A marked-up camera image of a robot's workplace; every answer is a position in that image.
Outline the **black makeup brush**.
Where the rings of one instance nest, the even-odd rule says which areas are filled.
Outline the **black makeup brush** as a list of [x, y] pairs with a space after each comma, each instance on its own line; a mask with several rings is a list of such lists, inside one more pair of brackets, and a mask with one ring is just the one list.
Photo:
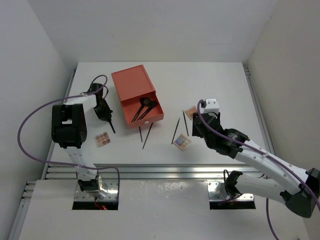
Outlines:
[[113, 124], [112, 124], [112, 121], [111, 121], [111, 120], [109, 120], [109, 121], [108, 121], [108, 123], [109, 123], [109, 125], [110, 125], [110, 127], [111, 127], [111, 129], [112, 129], [113, 133], [115, 134], [115, 133], [116, 133], [116, 131], [115, 131], [115, 128], [114, 128], [114, 126], [113, 126]]
[[143, 119], [153, 108], [155, 108], [158, 105], [158, 102], [153, 100], [147, 110], [138, 118], [138, 120]]

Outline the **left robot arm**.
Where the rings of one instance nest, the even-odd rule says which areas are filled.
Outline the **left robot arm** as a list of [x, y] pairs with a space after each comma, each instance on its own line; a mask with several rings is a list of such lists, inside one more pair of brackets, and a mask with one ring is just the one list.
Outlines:
[[74, 164], [80, 190], [97, 199], [106, 197], [108, 191], [83, 146], [88, 135], [87, 112], [94, 111], [99, 120], [112, 122], [113, 111], [103, 96], [104, 88], [101, 83], [92, 83], [83, 96], [53, 105], [51, 118], [52, 140], [65, 150]]

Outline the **orange drawer box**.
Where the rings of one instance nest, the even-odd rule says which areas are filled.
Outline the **orange drawer box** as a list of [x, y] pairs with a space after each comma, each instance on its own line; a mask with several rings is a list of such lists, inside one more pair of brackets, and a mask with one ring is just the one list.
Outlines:
[[[123, 109], [126, 124], [130, 129], [164, 119], [164, 111], [158, 100], [156, 89], [142, 64], [113, 72], [111, 77]], [[156, 101], [157, 106], [151, 109], [142, 119], [137, 118], [133, 121], [135, 114], [141, 107], [141, 98]]]

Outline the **thin black pencil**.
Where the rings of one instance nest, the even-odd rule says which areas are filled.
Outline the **thin black pencil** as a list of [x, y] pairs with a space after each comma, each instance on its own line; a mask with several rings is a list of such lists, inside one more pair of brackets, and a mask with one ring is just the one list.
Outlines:
[[150, 132], [151, 132], [151, 129], [152, 129], [152, 127], [153, 127], [153, 122], [150, 124], [150, 127], [149, 127], [149, 129], [148, 129], [148, 132], [147, 132], [147, 135], [146, 135], [146, 138], [145, 138], [145, 140], [144, 140], [144, 143], [143, 143], [143, 146], [142, 146], [142, 149], [144, 150], [144, 148], [145, 148], [145, 146], [146, 146], [146, 143], [147, 143], [147, 141], [148, 141], [148, 138], [149, 138], [149, 135], [150, 135]]
[[184, 125], [185, 125], [185, 129], [186, 129], [186, 134], [189, 137], [189, 130], [188, 130], [188, 125], [187, 125], [187, 120], [186, 120], [186, 114], [185, 111], [182, 110], [182, 114], [183, 114], [183, 120], [184, 120]]
[[139, 126], [138, 129], [139, 129], [140, 140], [141, 140], [141, 142], [143, 143], [143, 137], [142, 137], [141, 127]]
[[175, 125], [175, 129], [174, 129], [174, 132], [173, 132], [173, 137], [172, 137], [172, 140], [171, 140], [171, 145], [173, 144], [174, 140], [175, 140], [175, 136], [176, 136], [176, 133], [177, 133], [177, 130], [178, 130], [178, 127], [179, 127], [179, 123], [180, 123], [180, 117], [178, 118], [177, 120], [177, 123]]

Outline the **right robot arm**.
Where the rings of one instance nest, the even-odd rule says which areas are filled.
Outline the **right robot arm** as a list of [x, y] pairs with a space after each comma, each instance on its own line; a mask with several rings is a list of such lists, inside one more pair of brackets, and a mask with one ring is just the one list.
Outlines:
[[206, 146], [218, 154], [261, 172], [260, 177], [254, 177], [240, 170], [224, 170], [221, 204], [234, 202], [243, 194], [253, 194], [279, 202], [303, 218], [310, 218], [320, 206], [318, 169], [296, 167], [261, 148], [241, 131], [223, 128], [220, 114], [194, 113], [192, 136], [204, 139]]

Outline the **black fan brush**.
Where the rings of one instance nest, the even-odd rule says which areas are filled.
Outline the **black fan brush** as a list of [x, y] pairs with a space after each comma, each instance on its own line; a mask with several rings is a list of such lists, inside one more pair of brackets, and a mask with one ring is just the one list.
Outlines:
[[139, 116], [139, 114], [141, 113], [141, 111], [143, 110], [143, 108], [146, 107], [146, 106], [149, 106], [151, 104], [151, 102], [152, 102], [152, 100], [150, 98], [148, 98], [148, 97], [141, 97], [139, 99], [139, 101], [140, 101], [140, 107], [137, 110], [137, 112], [135, 113], [135, 115], [134, 115], [133, 119], [131, 120], [131, 122], [134, 122], [137, 119], [137, 117]]

